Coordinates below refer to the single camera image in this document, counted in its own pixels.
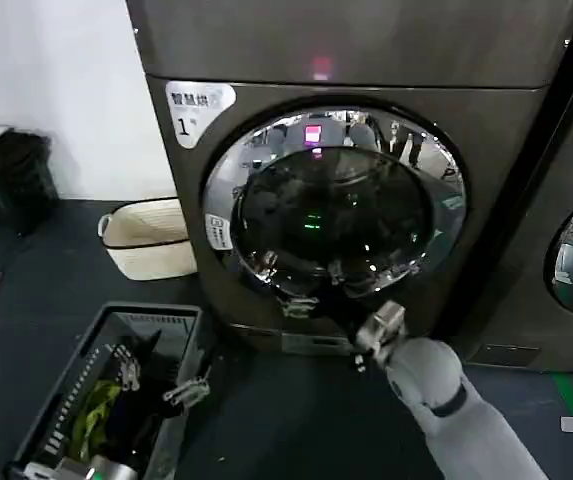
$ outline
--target sticker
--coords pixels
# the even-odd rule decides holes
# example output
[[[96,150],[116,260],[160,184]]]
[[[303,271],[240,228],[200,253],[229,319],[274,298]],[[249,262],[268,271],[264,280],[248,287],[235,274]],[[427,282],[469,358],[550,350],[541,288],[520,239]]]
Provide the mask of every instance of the sticker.
[[[230,239],[230,222],[217,215],[206,214],[206,236],[210,246],[215,250],[232,250]]]
[[[166,100],[179,144],[195,148],[208,126],[235,99],[235,90],[227,83],[168,82]]]

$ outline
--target washing machine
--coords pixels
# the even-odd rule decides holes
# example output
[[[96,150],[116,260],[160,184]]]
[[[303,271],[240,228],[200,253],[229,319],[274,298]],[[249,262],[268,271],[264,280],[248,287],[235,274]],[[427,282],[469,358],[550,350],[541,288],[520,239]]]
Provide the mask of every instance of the washing machine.
[[[573,371],[573,94],[546,153],[498,262],[482,267],[487,283],[463,283],[472,308],[453,342],[473,363]]]
[[[128,2],[204,289],[260,348],[342,353],[320,282],[430,333],[573,0]]]

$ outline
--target white woven basket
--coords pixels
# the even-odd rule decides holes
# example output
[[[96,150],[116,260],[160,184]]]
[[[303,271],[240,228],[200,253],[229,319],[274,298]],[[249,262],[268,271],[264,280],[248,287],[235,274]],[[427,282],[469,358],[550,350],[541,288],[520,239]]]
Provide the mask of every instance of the white woven basket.
[[[197,271],[177,198],[123,205],[99,219],[97,234],[131,280],[179,277]]]

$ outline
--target gray plastic basket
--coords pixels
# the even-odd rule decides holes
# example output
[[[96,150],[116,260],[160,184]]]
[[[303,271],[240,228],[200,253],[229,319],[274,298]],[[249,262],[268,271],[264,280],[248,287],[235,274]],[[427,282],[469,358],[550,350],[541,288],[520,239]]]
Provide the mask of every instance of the gray plastic basket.
[[[105,306],[80,342],[9,465],[7,478],[45,480],[52,477],[55,468],[65,457],[72,425],[86,396],[100,378],[119,379],[120,360],[131,356],[127,345],[130,338],[148,338],[161,330],[155,353],[177,358],[177,384],[193,378],[199,370],[204,353],[197,341],[200,327],[201,310],[194,306]],[[173,478],[181,451],[186,416],[184,414],[163,421],[145,474],[140,478]]]

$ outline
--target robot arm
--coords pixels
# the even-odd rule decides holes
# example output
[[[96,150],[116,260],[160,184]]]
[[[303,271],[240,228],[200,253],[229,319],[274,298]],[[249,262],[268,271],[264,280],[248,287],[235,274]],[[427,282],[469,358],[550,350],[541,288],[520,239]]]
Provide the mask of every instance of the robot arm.
[[[356,343],[386,371],[446,479],[546,479],[506,419],[470,383],[457,354],[442,342],[406,339],[403,314],[387,302],[359,329]]]

